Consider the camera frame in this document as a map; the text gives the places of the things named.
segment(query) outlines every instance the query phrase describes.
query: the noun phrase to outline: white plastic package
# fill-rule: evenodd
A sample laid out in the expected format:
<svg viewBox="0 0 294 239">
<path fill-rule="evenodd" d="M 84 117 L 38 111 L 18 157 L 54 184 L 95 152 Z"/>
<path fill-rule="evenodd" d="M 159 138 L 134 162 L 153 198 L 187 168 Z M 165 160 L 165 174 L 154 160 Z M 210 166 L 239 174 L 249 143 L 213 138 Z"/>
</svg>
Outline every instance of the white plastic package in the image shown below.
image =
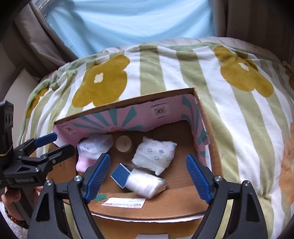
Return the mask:
<svg viewBox="0 0 294 239">
<path fill-rule="evenodd" d="M 97 135 L 78 143 L 78 154 L 82 158 L 98 159 L 113 145 L 112 135 Z"/>
<path fill-rule="evenodd" d="M 138 195 L 150 199 L 166 189 L 168 181 L 141 170 L 133 169 L 126 188 Z"/>
<path fill-rule="evenodd" d="M 102 153 L 107 153 L 112 145 L 112 135 L 97 135 L 79 142 L 76 170 L 85 172 L 88 167 L 95 164 Z"/>
</svg>

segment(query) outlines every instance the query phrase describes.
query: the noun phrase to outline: plastic bag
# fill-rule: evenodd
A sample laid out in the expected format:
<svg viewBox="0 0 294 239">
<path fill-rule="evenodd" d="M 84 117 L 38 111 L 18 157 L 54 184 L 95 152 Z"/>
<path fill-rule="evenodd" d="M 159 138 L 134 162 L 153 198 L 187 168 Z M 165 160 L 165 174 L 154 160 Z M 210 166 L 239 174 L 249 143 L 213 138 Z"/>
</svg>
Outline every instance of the plastic bag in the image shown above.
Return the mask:
<svg viewBox="0 0 294 239">
<path fill-rule="evenodd" d="M 102 153 L 107 153 L 113 145 L 112 135 L 97 135 L 78 143 L 78 162 L 76 170 L 85 172 L 94 165 Z"/>
<path fill-rule="evenodd" d="M 82 158 L 97 160 L 102 153 L 108 152 L 112 145 L 112 135 L 97 135 L 79 142 L 78 154 Z"/>
</svg>

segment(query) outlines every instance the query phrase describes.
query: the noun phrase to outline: cardboard flap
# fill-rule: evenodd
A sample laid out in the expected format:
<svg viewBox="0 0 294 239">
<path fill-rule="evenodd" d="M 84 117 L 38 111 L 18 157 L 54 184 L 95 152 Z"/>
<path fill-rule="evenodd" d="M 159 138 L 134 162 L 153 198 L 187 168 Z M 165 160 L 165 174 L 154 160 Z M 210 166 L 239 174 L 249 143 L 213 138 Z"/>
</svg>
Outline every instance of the cardboard flap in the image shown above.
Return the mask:
<svg viewBox="0 0 294 239">
<path fill-rule="evenodd" d="M 205 201 L 199 198 L 195 186 L 163 191 L 151 200 L 146 200 L 140 209 L 101 206 L 110 197 L 141 198 L 136 193 L 109 193 L 102 201 L 92 201 L 88 206 L 91 212 L 117 218 L 168 219 L 202 213 L 207 209 Z"/>
</svg>

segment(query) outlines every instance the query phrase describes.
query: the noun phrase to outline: yellow flower pattern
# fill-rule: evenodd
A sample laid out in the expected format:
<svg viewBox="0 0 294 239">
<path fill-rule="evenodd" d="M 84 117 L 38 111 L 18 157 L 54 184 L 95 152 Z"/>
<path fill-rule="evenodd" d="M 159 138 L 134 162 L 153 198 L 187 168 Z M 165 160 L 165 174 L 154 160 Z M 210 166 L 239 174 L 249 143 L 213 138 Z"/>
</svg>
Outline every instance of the yellow flower pattern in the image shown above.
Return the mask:
<svg viewBox="0 0 294 239">
<path fill-rule="evenodd" d="M 40 90 L 40 92 L 34 97 L 34 99 L 32 100 L 32 102 L 30 104 L 28 112 L 26 114 L 27 119 L 31 117 L 33 109 L 37 106 L 37 104 L 39 103 L 40 98 L 42 96 L 44 96 L 47 91 L 48 91 L 48 88 L 44 88 L 44 89 Z"/>
<path fill-rule="evenodd" d="M 118 55 L 92 66 L 86 71 L 83 82 L 72 99 L 72 105 L 84 107 L 93 102 L 97 107 L 116 101 L 126 88 L 127 74 L 124 69 L 129 63 L 126 56 Z"/>
<path fill-rule="evenodd" d="M 216 57 L 223 63 L 220 72 L 231 85 L 242 91 L 257 90 L 263 97 L 270 97 L 274 91 L 272 84 L 258 72 L 257 66 L 242 55 L 232 53 L 224 46 L 214 48 Z"/>
</svg>

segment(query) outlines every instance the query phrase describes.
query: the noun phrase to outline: cardboard box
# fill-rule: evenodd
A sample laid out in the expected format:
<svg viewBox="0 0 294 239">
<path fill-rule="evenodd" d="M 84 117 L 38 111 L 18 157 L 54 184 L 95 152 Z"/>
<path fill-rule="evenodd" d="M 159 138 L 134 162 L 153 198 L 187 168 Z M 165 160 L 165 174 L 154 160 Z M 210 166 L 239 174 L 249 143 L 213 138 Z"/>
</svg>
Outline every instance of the cardboard box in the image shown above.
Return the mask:
<svg viewBox="0 0 294 239">
<path fill-rule="evenodd" d="M 51 143 L 49 151 L 55 150 L 58 147 Z M 53 166 L 53 170 L 48 173 L 47 179 L 51 179 L 54 183 L 68 182 L 76 176 L 76 155 L 64 160 L 63 162 Z"/>
<path fill-rule="evenodd" d="M 58 135 L 58 146 L 66 143 L 76 146 L 82 138 L 106 133 L 113 135 L 114 142 L 122 135 L 128 135 L 132 140 L 132 152 L 121 153 L 115 144 L 109 150 L 111 166 L 100 188 L 100 193 L 107 194 L 107 198 L 92 201 L 88 205 L 91 212 L 122 220 L 154 220 L 197 215 L 207 209 L 185 163 L 186 156 L 194 153 L 204 165 L 211 167 L 209 140 L 193 88 L 145 95 L 90 109 L 57 121 L 54 132 Z M 167 190 L 146 200 L 141 209 L 101 206 L 110 197 L 140 198 L 119 187 L 110 174 L 119 163 L 132 165 L 131 160 L 143 136 L 178 144 L 170 166 L 160 175 L 169 182 Z"/>
</svg>

